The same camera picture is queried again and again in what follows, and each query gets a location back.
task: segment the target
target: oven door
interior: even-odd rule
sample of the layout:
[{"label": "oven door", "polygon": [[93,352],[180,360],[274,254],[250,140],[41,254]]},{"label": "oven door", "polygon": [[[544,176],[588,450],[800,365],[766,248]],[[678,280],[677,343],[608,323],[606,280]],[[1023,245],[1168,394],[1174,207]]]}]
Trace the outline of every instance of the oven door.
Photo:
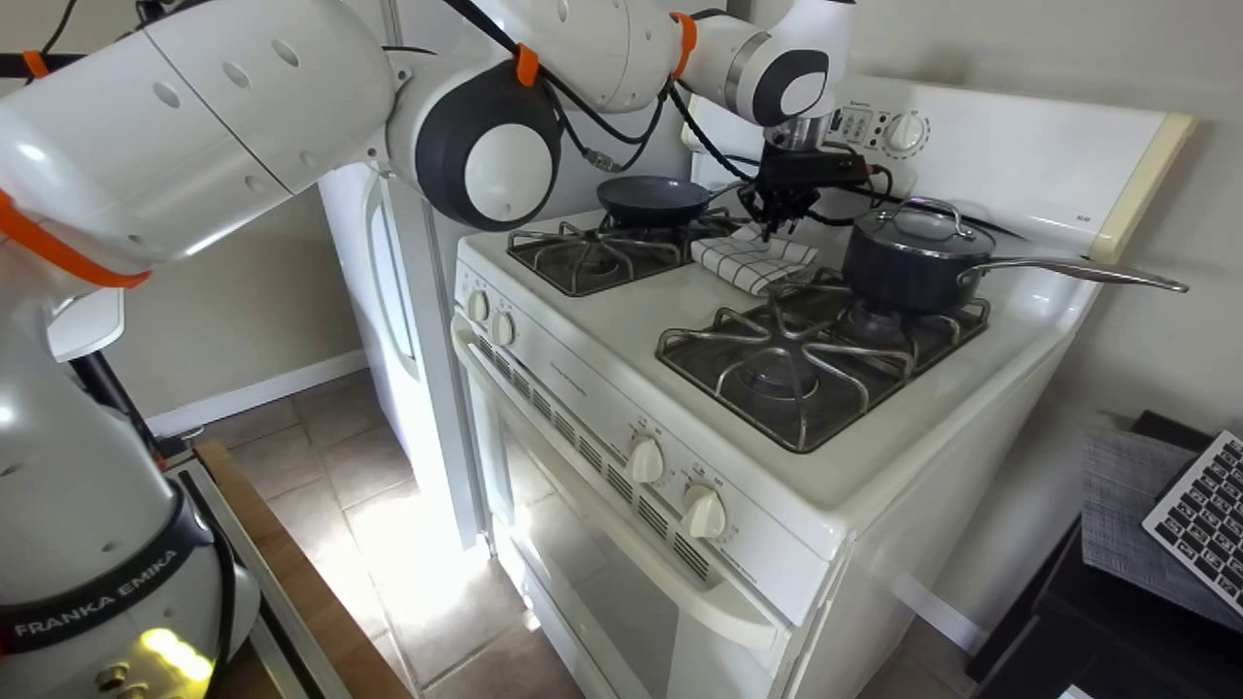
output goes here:
[{"label": "oven door", "polygon": [[520,365],[465,327],[456,346],[476,399],[497,554],[584,692],[773,694],[790,624],[733,578],[673,554],[575,450],[591,431]]}]

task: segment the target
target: floor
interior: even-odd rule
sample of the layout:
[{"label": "floor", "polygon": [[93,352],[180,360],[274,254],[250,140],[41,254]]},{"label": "floor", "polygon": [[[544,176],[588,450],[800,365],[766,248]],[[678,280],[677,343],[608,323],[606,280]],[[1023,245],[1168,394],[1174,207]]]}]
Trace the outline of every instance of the floor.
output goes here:
[{"label": "floor", "polygon": [[[510,578],[450,550],[365,374],[202,431],[309,554],[391,673],[428,699],[580,694]],[[913,624],[863,699],[962,699],[962,655]]]}]

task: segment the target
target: cooking pot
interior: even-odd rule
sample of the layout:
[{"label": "cooking pot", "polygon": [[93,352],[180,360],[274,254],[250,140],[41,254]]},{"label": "cooking pot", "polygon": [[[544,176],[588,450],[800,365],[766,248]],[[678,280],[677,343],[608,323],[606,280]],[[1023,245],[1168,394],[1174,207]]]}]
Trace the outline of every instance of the cooking pot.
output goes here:
[{"label": "cooking pot", "polygon": [[594,193],[616,229],[677,229],[698,217],[698,209],[713,198],[689,180],[659,176],[608,180]]},{"label": "cooking pot", "polygon": [[856,222],[843,280],[884,310],[949,315],[989,267],[1049,267],[1094,283],[1138,283],[1185,295],[1188,283],[1072,255],[995,255],[995,237],[957,214],[874,209]]}]

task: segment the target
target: keyboard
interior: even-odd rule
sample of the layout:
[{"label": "keyboard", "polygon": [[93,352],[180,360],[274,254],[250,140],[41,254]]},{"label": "keyboard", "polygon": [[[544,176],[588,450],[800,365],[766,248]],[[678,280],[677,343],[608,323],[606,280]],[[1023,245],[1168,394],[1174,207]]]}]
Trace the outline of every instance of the keyboard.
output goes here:
[{"label": "keyboard", "polygon": [[1143,527],[1243,615],[1243,439],[1216,434]]}]

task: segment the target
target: stove knob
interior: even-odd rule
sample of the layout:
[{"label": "stove knob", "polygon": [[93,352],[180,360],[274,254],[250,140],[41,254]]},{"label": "stove knob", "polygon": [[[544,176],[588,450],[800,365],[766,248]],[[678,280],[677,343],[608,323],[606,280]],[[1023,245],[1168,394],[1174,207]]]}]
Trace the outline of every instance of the stove knob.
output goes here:
[{"label": "stove knob", "polygon": [[516,327],[511,327],[511,315],[492,315],[492,343],[497,346],[511,346],[516,343]]},{"label": "stove knob", "polygon": [[707,482],[689,482],[683,490],[683,527],[690,541],[713,541],[731,527],[731,514],[724,495],[713,495]]},{"label": "stove knob", "polygon": [[659,482],[659,477],[664,477],[664,450],[659,450],[659,442],[658,442],[658,439],[639,439],[639,442],[629,450],[625,474],[629,474],[629,482],[637,482],[637,486]]},{"label": "stove knob", "polygon": [[492,315],[488,292],[471,292],[465,315],[483,327]]}]

